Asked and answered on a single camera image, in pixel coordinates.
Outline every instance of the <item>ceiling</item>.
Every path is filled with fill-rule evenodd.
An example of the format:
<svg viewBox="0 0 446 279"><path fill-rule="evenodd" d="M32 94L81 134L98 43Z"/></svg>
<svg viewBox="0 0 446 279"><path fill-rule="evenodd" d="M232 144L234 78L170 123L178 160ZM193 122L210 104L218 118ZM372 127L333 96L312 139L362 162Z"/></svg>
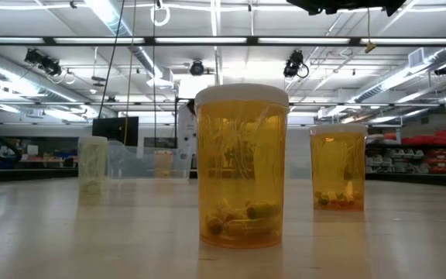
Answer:
<svg viewBox="0 0 446 279"><path fill-rule="evenodd" d="M0 1L0 6L25 6L29 9L40 5L67 5L69 1L59 0L14 0ZM111 36L103 22L85 6L83 1L75 1L79 7L38 10L0 9L0 36ZM221 14L218 20L218 36L368 36L368 13L364 11L342 12L336 15L309 16L307 12L294 9L280 0L252 0L253 12L247 10L248 1L221 0ZM372 36L446 36L446 0L413 0L410 9L387 17L385 12L370 11L369 32ZM151 1L137 1L140 5ZM154 26L150 18L150 7L132 8L133 0L125 1L124 17L134 29L136 36L213 36L211 28L211 1L168 1L164 4L177 4L182 8L170 8L170 20L164 26ZM164 11L156 12L160 20ZM215 68L215 53L212 46L147 46L145 51L156 64L170 68L176 82L187 78L187 64L192 60L202 60L205 67ZM285 60L293 50L300 49L310 67L308 78L288 84L283 78ZM371 53L364 53L359 47L292 47L292 46L221 46L223 84L248 82L269 84L286 89L292 102L343 102L345 94L351 96L363 86L375 82L380 76L407 62L407 55L415 47L378 47ZM91 80L93 73L106 78L108 63L113 47L98 48L98 58L94 69L94 47L88 46L43 46L39 50L60 60L60 65L72 71L76 77L73 84L62 82L60 86L75 91L90 100L100 101L102 88L95 88ZM29 69L23 59L25 46L0 46L0 56ZM349 62L342 66L346 59ZM147 85L150 79L142 65L134 58L133 74L129 86L131 53L123 46L116 48L113 67L109 76L107 96L117 96L124 101L130 94L136 101L149 101L156 93L156 100L174 100L176 90L156 89ZM31 71L43 76L37 69ZM394 88L405 95L414 93L446 77L427 74L410 79ZM212 84L214 79L207 79ZM384 94L385 102L390 102L390 92ZM123 111L125 107L112 107ZM133 106L135 110L150 110L151 105ZM171 110L169 106L158 109ZM317 107L297 107L296 111L317 111Z"/></svg>

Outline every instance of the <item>air duct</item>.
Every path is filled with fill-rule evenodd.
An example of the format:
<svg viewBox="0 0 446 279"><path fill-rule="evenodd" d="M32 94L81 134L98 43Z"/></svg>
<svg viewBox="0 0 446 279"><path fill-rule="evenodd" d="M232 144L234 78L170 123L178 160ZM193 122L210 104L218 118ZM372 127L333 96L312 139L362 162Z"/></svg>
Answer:
<svg viewBox="0 0 446 279"><path fill-rule="evenodd" d="M384 74L376 82L359 89L351 102L362 102L387 91L417 75L438 69L446 64L446 48L421 47L409 54L409 61Z"/></svg>
<svg viewBox="0 0 446 279"><path fill-rule="evenodd" d="M116 36L116 31L118 30L118 36L133 36L133 33L125 19L120 21L120 11L116 1L85 0L85 2L96 14L96 16L108 27L111 34ZM140 46L128 46L128 48L137 58L140 64L146 69L151 78L156 77L156 80L162 79L165 81L159 83L162 86L166 86L166 81L173 84L173 73L170 69L155 65L153 59L149 57L149 54L147 54L147 52Z"/></svg>
<svg viewBox="0 0 446 279"><path fill-rule="evenodd" d="M12 83L18 84L19 87L25 90L37 92L47 92L47 96L39 98L41 102L50 100L54 102L90 102L91 100L79 95L76 92L68 90L58 84L54 84L47 78L39 76L32 71L14 64L0 57L0 78L10 80ZM117 114L109 108L105 108L106 113L110 117L116 117Z"/></svg>

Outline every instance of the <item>white table surface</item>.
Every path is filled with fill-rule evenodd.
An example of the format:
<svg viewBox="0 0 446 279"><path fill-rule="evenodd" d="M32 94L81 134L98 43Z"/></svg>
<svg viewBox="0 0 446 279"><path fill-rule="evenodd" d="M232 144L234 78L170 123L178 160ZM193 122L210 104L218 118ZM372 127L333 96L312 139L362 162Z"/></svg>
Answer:
<svg viewBox="0 0 446 279"><path fill-rule="evenodd" d="M286 183L283 243L199 242L197 184L76 179L0 184L0 278L446 278L446 187L366 182L364 212L314 212Z"/></svg>

